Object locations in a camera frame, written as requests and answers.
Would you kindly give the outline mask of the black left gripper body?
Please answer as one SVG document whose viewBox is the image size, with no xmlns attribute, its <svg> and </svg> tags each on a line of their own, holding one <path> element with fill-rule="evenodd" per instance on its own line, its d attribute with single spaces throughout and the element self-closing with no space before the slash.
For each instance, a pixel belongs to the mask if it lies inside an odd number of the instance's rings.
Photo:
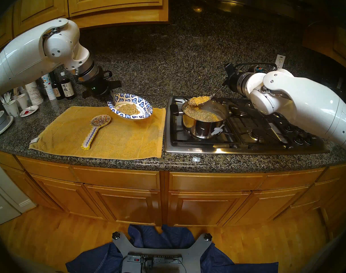
<svg viewBox="0 0 346 273">
<path fill-rule="evenodd" d="M 82 98 L 93 97 L 100 101 L 109 99 L 114 89 L 122 87 L 120 80 L 109 80 L 111 77 L 112 72 L 99 72 L 88 81 L 78 81 L 78 84 L 85 88 L 85 91 L 81 94 Z"/>
</svg>

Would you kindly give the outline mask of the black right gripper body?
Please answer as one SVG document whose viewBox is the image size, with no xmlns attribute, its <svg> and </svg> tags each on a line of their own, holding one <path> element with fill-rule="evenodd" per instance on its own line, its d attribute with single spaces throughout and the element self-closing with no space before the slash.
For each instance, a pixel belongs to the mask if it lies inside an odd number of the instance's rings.
<svg viewBox="0 0 346 273">
<path fill-rule="evenodd" d="M 232 63 L 225 64 L 225 72 L 227 77 L 229 77 L 231 91 L 244 94 L 242 89 L 242 80 L 244 79 L 246 72 L 241 69 L 246 65 L 247 63 L 239 63 L 237 65 L 233 65 Z"/>
</svg>

